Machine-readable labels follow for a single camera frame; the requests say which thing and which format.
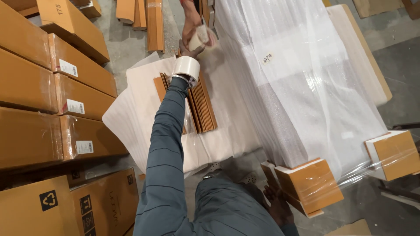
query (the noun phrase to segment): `person's hand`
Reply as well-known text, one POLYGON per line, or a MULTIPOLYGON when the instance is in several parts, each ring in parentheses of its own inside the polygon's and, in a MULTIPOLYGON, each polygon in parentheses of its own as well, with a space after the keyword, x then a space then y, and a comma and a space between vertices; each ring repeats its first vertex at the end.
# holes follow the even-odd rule
POLYGON ((271 217, 273 217, 276 224, 279 227, 287 224, 293 224, 293 213, 291 212, 290 207, 284 198, 285 193, 279 189, 274 189, 273 187, 269 186, 264 186, 264 188, 264 195, 271 203, 271 206, 269 207, 265 202, 265 208, 271 217))
POLYGON ((193 50, 192 52, 188 51, 188 49, 185 48, 184 43, 182 42, 182 40, 179 40, 179 50, 181 51, 181 56, 189 56, 192 57, 194 59, 197 59, 198 54, 202 53, 204 51, 205 46, 202 45, 198 48, 196 48, 195 50, 193 50))
POLYGON ((195 33, 195 28, 202 25, 200 14, 195 8, 194 2, 187 0, 182 3, 185 13, 185 24, 182 30, 182 42, 185 48, 188 49, 188 43, 195 33))

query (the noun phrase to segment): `gray floor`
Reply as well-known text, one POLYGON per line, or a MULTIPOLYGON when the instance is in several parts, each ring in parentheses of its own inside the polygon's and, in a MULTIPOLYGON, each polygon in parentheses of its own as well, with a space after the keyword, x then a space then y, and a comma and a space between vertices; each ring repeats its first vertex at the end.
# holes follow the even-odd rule
MULTIPOLYGON (((373 55, 381 68, 391 89, 393 98, 379 107, 385 124, 392 127, 397 123, 420 121, 420 21, 411 21, 404 9, 382 13, 360 19, 352 0, 330 0, 331 3, 348 4, 358 22, 373 55)), ((111 62, 106 69, 116 76, 118 92, 121 93, 127 82, 125 72, 137 61, 147 55, 147 33, 133 31, 115 18, 116 2, 99 0, 102 16, 93 19, 104 34, 111 62)), ((178 48, 180 32, 184 25, 184 13, 179 0, 163 0, 166 53, 161 58, 174 55, 178 48)), ((413 131, 413 137, 420 139, 420 131, 413 131)), ((263 179, 259 163, 260 152, 252 153, 240 159, 228 159, 222 167, 231 173, 234 180, 241 179, 250 171, 255 171, 263 179)), ((88 166, 87 177, 91 178, 110 171, 134 167, 140 170, 130 156, 109 158, 105 163, 88 166)), ((185 180, 188 217, 194 216, 195 188, 206 170, 185 180)), ((407 181, 418 183, 418 178, 409 176, 407 181)), ((365 218, 373 235, 419 235, 420 211, 391 199, 382 197, 377 188, 378 181, 365 178, 343 190, 345 199, 323 209, 324 215, 307 219, 294 211, 296 225, 300 235, 322 236, 345 224, 365 218)), ((138 180, 139 191, 142 182, 138 180)))

